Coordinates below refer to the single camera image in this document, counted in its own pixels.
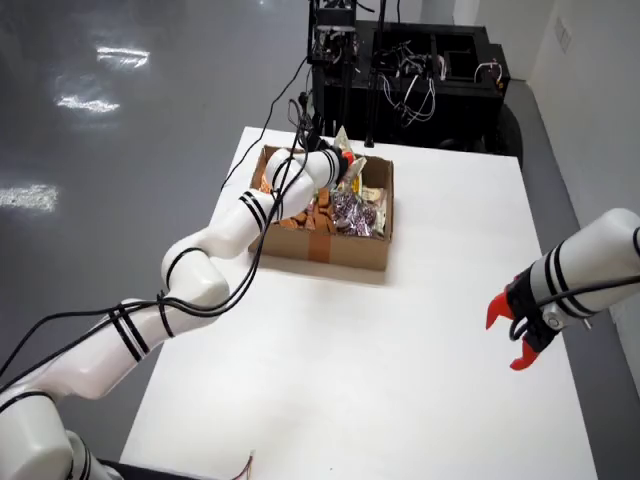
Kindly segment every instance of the small wire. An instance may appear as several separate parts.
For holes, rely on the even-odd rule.
[[[574,297],[583,293],[599,292],[601,290],[609,290],[611,288],[624,287],[626,285],[635,285],[640,283],[640,275],[632,275],[630,277],[622,277],[614,280],[604,280],[602,282],[594,282],[584,287],[571,288],[555,295],[550,295],[536,303],[538,308],[542,308],[545,305],[562,300],[567,297]]]
[[[428,114],[426,114],[425,117],[423,117],[422,115],[424,115],[424,114],[422,113],[422,109],[424,108],[425,104],[427,103],[427,99],[429,98],[429,95],[431,95],[431,111]],[[431,120],[431,117],[433,117],[433,114],[435,113],[435,110],[436,110],[436,91],[435,91],[435,85],[433,83],[433,79],[430,78],[429,79],[429,91],[424,96],[424,100],[422,101],[422,105],[420,105],[420,110],[418,110],[418,112],[415,113],[412,116],[412,118],[409,121],[409,123],[407,123],[406,125],[403,125],[403,128],[409,127],[409,125],[411,125],[415,120],[417,120],[418,122],[421,122],[421,123]]]
[[[411,85],[409,85],[409,89],[407,90],[407,94],[404,96],[404,101],[403,103],[407,103],[407,99],[409,98],[409,94],[411,93],[411,90],[413,89],[413,86],[416,83],[416,80],[418,79],[420,75],[416,75],[415,77],[413,77],[413,81],[411,82]]]
[[[253,454],[249,456],[249,460],[247,461],[242,471],[238,475],[233,477],[231,480],[240,480],[242,477],[244,477],[245,474],[247,475],[247,479],[250,478],[252,464],[253,464]]]
[[[376,11],[373,8],[369,8],[366,5],[362,5],[360,2],[356,2],[356,5],[358,5],[361,9],[366,10],[369,13],[376,13]]]
[[[524,321],[524,324],[516,330],[516,327],[522,321]],[[519,340],[520,337],[524,335],[524,332],[527,331],[527,328],[529,328],[529,320],[527,320],[526,318],[521,318],[520,320],[514,320],[513,322],[511,322],[511,325],[509,325],[509,338],[511,339],[511,341],[515,342],[516,340]]]
[[[264,137],[264,132],[267,130],[267,127],[269,126],[269,122],[271,121],[271,116],[273,115],[273,107],[275,106],[275,104],[278,102],[278,100],[280,100],[284,94],[286,93],[286,91],[289,89],[289,87],[291,86],[291,84],[293,82],[296,81],[296,78],[298,78],[298,74],[300,73],[300,70],[302,70],[302,66],[305,64],[305,62],[307,61],[307,57],[305,56],[304,59],[302,60],[302,62],[300,62],[300,66],[298,67],[298,69],[296,70],[295,75],[293,76],[293,78],[289,81],[289,83],[287,83],[287,85],[284,87],[284,89],[280,92],[280,94],[275,98],[275,100],[273,102],[271,102],[271,107],[269,108],[269,116],[267,116],[267,121],[264,123],[264,127],[262,127],[262,132],[260,132],[260,137],[258,137],[258,139],[253,142],[249,148],[247,148],[247,151],[244,152],[244,155],[242,156],[242,158],[240,159],[240,161],[238,163],[236,163],[234,165],[234,167],[231,169],[231,171],[229,172],[229,174],[227,175],[227,178],[224,179],[224,182],[222,182],[222,186],[220,187],[220,190],[222,190],[226,185],[227,182],[229,181],[229,179],[231,178],[231,175],[233,175],[233,173],[236,171],[236,169],[242,165],[242,162],[244,162],[245,158],[247,158],[247,155],[249,154],[249,152],[251,151],[251,149],[253,147],[255,147],[258,143],[260,143],[260,141],[262,140],[262,137]]]
[[[311,76],[311,71],[313,70],[313,65],[309,67],[309,71],[307,72],[307,79],[304,82],[304,91],[307,95],[309,95],[309,77]]]
[[[491,69],[493,69],[493,67],[495,66],[497,66],[500,69],[500,73],[498,74],[498,79],[496,80],[496,83],[500,83],[500,80],[502,80],[502,65],[500,65],[498,62],[486,62],[478,65],[478,68],[476,68],[476,71],[473,74],[473,81],[474,82],[477,81],[478,72],[482,67],[491,67]]]
[[[623,277],[615,280],[605,280],[602,282],[595,282],[589,285],[585,285],[584,287],[571,288],[567,291],[557,293],[555,295],[550,295],[538,301],[536,303],[536,307],[543,308],[550,303],[557,302],[558,300],[562,300],[563,298],[567,298],[567,297],[574,297],[576,295],[581,295],[584,293],[600,292],[602,290],[624,287],[626,285],[635,285],[638,283],[640,283],[640,275],[632,275],[630,277]],[[525,321],[525,323],[522,326],[520,326],[520,328],[516,329],[516,327],[522,321]],[[529,327],[529,321],[527,319],[521,318],[520,320],[514,320],[513,322],[511,322],[511,325],[509,326],[509,338],[513,341],[518,340],[527,331],[528,327]]]

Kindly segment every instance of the robotic arm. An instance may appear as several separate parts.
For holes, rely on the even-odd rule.
[[[529,367],[562,329],[589,326],[588,317],[640,291],[639,235],[640,217],[610,210],[507,285],[489,305],[487,329],[503,316],[512,340],[524,335],[512,369]]]
[[[287,185],[271,221],[304,210],[316,189],[336,183],[348,167],[348,160],[337,148],[309,153],[306,163],[304,154],[290,158],[289,151],[281,149],[266,166],[265,176],[271,185]],[[267,228],[278,195],[249,189],[219,222],[174,244],[162,261],[162,275],[169,287],[167,298],[202,307],[228,298],[229,286],[210,258],[233,258],[244,251]],[[86,447],[77,436],[64,431],[54,401],[68,395],[103,397],[162,342],[205,327],[216,318],[194,318],[177,308],[158,306],[128,313],[125,306],[135,301],[122,302],[121,318],[111,315],[104,319],[99,325],[110,325],[0,390],[0,480],[109,478],[106,473],[96,473],[97,462],[94,476],[87,473],[90,454],[85,453]]]

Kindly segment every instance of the power cable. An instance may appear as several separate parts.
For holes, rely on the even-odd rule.
[[[366,10],[369,13],[376,13],[376,11],[373,8],[369,8],[366,5],[362,5],[360,2],[356,2],[356,5],[358,5],[361,9]]]
[[[289,89],[291,84],[296,81],[296,78],[298,78],[298,74],[300,73],[300,70],[302,70],[302,66],[305,64],[306,61],[307,61],[307,57],[305,56],[304,59],[302,60],[302,62],[300,62],[300,65],[298,66],[298,69],[296,70],[296,73],[293,76],[293,78],[289,81],[289,83],[287,83],[287,85],[280,92],[280,94],[275,98],[275,100],[273,102],[271,102],[271,107],[269,108],[269,115],[267,116],[267,121],[264,123],[264,127],[262,127],[262,132],[260,132],[260,137],[258,137],[258,139],[255,142],[253,142],[249,146],[249,148],[247,148],[247,151],[244,152],[244,155],[242,156],[240,161],[233,166],[233,168],[231,169],[231,171],[227,175],[227,178],[225,178],[224,182],[222,182],[222,186],[220,187],[220,190],[222,190],[227,185],[227,182],[231,178],[231,175],[233,175],[233,173],[236,171],[236,169],[240,165],[242,165],[242,162],[244,162],[245,158],[247,158],[247,155],[249,154],[251,149],[253,147],[255,147],[258,143],[260,143],[260,141],[262,140],[262,137],[264,136],[264,132],[267,130],[267,127],[269,126],[269,122],[271,121],[271,116],[273,115],[273,107],[275,107],[275,104],[278,102],[278,100],[280,100],[284,96],[284,94]]]
[[[300,65],[300,67],[296,71],[296,76],[294,76],[293,80],[295,80],[295,78],[297,77],[297,74],[300,72],[300,69],[301,69],[303,64],[304,64],[304,62]],[[71,350],[72,348],[76,347],[77,345],[79,345],[83,341],[87,340],[88,338],[91,338],[93,335],[97,334],[102,329],[104,329],[107,326],[109,326],[112,322],[118,321],[120,318],[122,318],[122,316],[124,314],[135,313],[135,312],[137,312],[139,310],[142,310],[144,308],[153,307],[153,306],[157,306],[158,308],[164,308],[166,306],[169,306],[169,307],[176,308],[176,309],[180,310],[181,312],[183,312],[183,313],[185,313],[187,315],[200,317],[200,318],[213,318],[213,317],[218,317],[218,316],[222,315],[223,313],[228,312],[233,307],[235,307],[238,304],[238,302],[242,299],[242,297],[244,297],[244,295],[248,291],[249,287],[253,283],[253,279],[254,279],[255,274],[257,272],[258,264],[260,262],[260,257],[262,255],[262,246],[264,244],[264,239],[265,239],[265,236],[266,236],[266,233],[267,233],[267,230],[268,230],[268,225],[271,224],[271,222],[273,220],[273,217],[275,216],[276,212],[280,208],[280,205],[282,204],[286,193],[289,191],[291,186],[298,180],[298,178],[300,177],[300,175],[304,171],[304,168],[305,168],[307,160],[308,160],[309,149],[308,149],[307,140],[306,140],[306,137],[304,135],[304,130],[303,130],[303,124],[304,124],[303,120],[304,119],[303,119],[302,113],[301,113],[298,105],[295,103],[295,101],[294,100],[289,100],[289,104],[291,105],[292,103],[296,108],[299,122],[298,122],[298,125],[297,125],[297,131],[296,131],[296,134],[295,134],[294,143],[293,143],[292,148],[291,148],[291,154],[290,154],[289,158],[286,160],[287,167],[285,168],[285,174],[283,175],[283,177],[282,177],[282,179],[280,181],[280,186],[277,188],[277,190],[279,190],[281,193],[275,199],[275,202],[274,202],[274,204],[273,204],[273,206],[272,206],[272,208],[271,208],[271,210],[269,212],[269,215],[268,215],[268,218],[267,218],[267,222],[266,222],[266,226],[265,226],[264,230],[262,231],[262,233],[260,235],[260,242],[258,243],[258,247],[256,249],[256,253],[254,255],[254,259],[253,259],[253,262],[252,262],[252,264],[251,264],[251,266],[249,268],[249,271],[245,275],[245,277],[242,280],[242,282],[240,283],[240,285],[238,285],[238,287],[229,295],[229,297],[227,297],[227,299],[225,301],[221,302],[218,305],[214,305],[213,307],[202,307],[200,305],[195,305],[195,304],[192,304],[192,303],[187,302],[185,300],[181,300],[181,299],[177,299],[177,298],[165,297],[165,298],[160,298],[160,299],[155,300],[155,301],[137,301],[137,302],[128,303],[126,305],[117,305],[115,307],[101,309],[101,310],[78,311],[78,312],[61,312],[61,313],[56,313],[56,314],[44,317],[39,322],[37,322],[27,332],[27,334],[22,338],[22,340],[18,343],[17,347],[13,350],[11,355],[8,357],[8,359],[5,361],[5,363],[3,364],[2,368],[0,369],[0,375],[2,375],[4,372],[6,372],[6,370],[9,368],[11,362],[15,359],[16,355],[24,347],[24,345],[27,343],[29,338],[31,338],[31,336],[39,328],[41,328],[43,325],[49,323],[50,321],[53,321],[55,319],[60,319],[60,318],[68,318],[68,317],[82,317],[82,316],[93,316],[93,315],[111,315],[111,318],[109,318],[109,319],[104,318],[101,323],[98,323],[98,325],[96,325],[93,329],[89,330],[87,333],[81,335],[76,340],[74,340],[74,341],[70,342],[69,344],[67,344],[65,347],[63,347],[63,348],[57,350],[56,352],[48,355],[47,357],[45,357],[41,361],[37,362],[36,364],[32,365],[28,369],[24,370],[23,372],[21,372],[20,374],[15,376],[9,382],[7,382],[2,387],[0,387],[0,395],[2,393],[4,393],[5,391],[7,391],[12,385],[14,385],[15,383],[17,383],[20,380],[24,379],[27,375],[30,375],[31,373],[35,372],[37,369],[41,368],[42,366],[44,366],[47,363],[51,362],[52,360],[56,359],[60,355],[63,355],[64,353],[68,352],[69,350]],[[285,180],[287,178],[287,174],[288,174],[288,171],[289,171],[289,166],[290,166],[291,162],[294,161],[293,152],[294,152],[296,144],[299,142],[299,138],[302,138],[300,143],[301,143],[301,145],[303,146],[303,148],[305,150],[305,158],[304,158],[304,161],[303,161],[302,165],[300,166],[300,170],[298,171],[298,173],[296,175],[294,175],[292,180],[289,183],[287,183],[286,186],[284,186],[284,182],[285,182]]]

